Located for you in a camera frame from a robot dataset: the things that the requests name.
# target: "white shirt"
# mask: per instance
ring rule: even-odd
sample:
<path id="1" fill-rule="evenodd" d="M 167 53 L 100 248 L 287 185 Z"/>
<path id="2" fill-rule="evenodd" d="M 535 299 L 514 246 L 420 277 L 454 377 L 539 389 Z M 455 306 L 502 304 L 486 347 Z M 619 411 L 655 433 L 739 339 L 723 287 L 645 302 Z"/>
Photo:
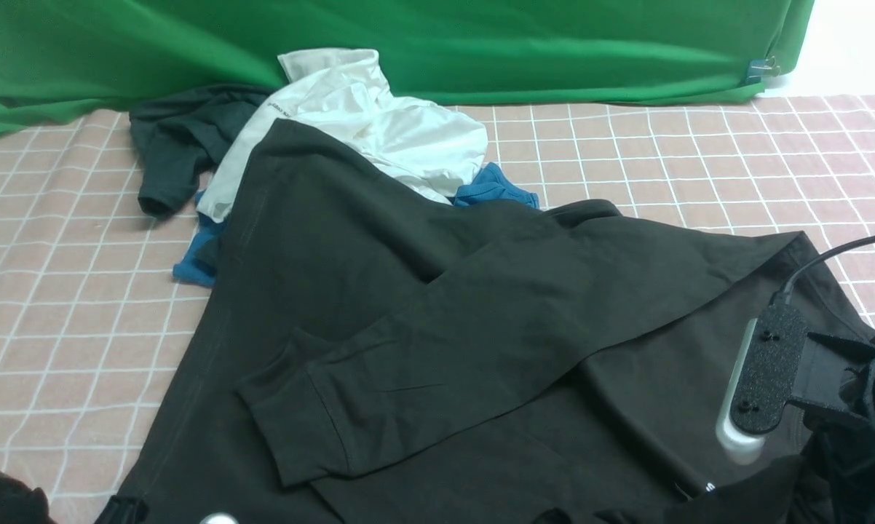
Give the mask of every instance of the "white shirt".
<path id="1" fill-rule="evenodd" d="M 279 55 L 279 63 L 291 83 L 257 109 L 198 202 L 215 222 L 231 212 L 250 152 L 275 119 L 323 130 L 435 202 L 450 203 L 480 170 L 486 128 L 428 100 L 393 96 L 378 51 L 307 49 Z"/>

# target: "sleeve cuff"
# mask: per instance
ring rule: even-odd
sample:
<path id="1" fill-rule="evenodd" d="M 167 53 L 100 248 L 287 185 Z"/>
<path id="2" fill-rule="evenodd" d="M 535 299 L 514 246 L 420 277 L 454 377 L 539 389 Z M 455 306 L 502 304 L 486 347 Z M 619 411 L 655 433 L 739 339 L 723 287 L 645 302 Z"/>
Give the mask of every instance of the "sleeve cuff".
<path id="1" fill-rule="evenodd" d="M 284 384 L 277 383 L 279 375 L 268 381 L 264 375 L 248 379 L 237 392 L 272 451 L 282 485 L 349 474 L 347 450 L 307 370 Z"/>

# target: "blue cloth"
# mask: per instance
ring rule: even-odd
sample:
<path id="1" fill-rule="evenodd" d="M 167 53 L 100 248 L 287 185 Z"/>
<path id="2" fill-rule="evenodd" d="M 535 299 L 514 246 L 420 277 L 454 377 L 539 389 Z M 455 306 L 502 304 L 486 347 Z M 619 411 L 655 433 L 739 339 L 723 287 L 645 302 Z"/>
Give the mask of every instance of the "blue cloth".
<path id="1" fill-rule="evenodd" d="M 199 191 L 195 195 L 195 203 L 198 203 L 198 200 L 202 198 L 202 193 L 204 192 Z M 205 243 L 218 238 L 221 233 L 224 233 L 226 226 L 227 220 L 221 223 L 214 223 L 208 216 L 198 213 L 198 232 L 192 237 L 189 249 L 185 252 L 182 261 L 172 266 L 173 278 L 179 282 L 191 282 L 205 287 L 214 287 L 214 279 L 218 273 L 217 269 L 210 264 L 202 262 L 196 255 Z"/>
<path id="2" fill-rule="evenodd" d="M 477 173 L 473 182 L 457 188 L 454 205 L 466 207 L 489 200 L 516 200 L 528 207 L 538 209 L 537 194 L 516 188 L 514 183 L 505 178 L 502 169 L 493 162 L 486 164 L 486 167 Z"/>

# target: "green backdrop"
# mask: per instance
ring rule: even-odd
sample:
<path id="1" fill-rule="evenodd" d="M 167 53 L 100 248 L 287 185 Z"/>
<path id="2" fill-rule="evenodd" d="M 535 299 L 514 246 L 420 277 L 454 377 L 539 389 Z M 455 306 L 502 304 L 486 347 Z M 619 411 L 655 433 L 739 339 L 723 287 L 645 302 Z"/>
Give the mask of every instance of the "green backdrop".
<path id="1" fill-rule="evenodd" d="M 439 103 L 737 103 L 796 65 L 812 0 L 0 0 L 0 134 L 374 47 Z"/>

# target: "black cable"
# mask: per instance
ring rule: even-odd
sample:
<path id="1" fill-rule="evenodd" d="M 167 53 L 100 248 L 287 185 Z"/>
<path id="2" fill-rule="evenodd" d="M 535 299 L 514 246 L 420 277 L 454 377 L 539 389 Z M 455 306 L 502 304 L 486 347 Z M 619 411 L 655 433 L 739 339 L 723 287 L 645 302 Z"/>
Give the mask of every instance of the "black cable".
<path id="1" fill-rule="evenodd" d="M 836 246 L 831 248 L 829 251 L 824 252 L 822 255 L 817 256 L 816 258 L 810 260 L 810 262 L 806 262 L 803 266 L 800 266 L 797 271 L 794 271 L 793 274 L 787 278 L 787 282 L 784 282 L 784 285 L 781 286 L 780 291 L 777 291 L 774 296 L 771 298 L 771 302 L 775 302 L 778 299 L 781 299 L 784 304 L 790 303 L 790 297 L 793 295 L 793 286 L 796 285 L 797 279 L 800 278 L 807 269 L 820 264 L 826 260 L 829 260 L 833 256 L 841 255 L 841 253 L 851 251 L 853 249 L 857 249 L 866 245 L 872 245 L 875 243 L 875 235 L 864 238 L 857 239 L 857 241 L 846 242 L 843 245 Z"/>

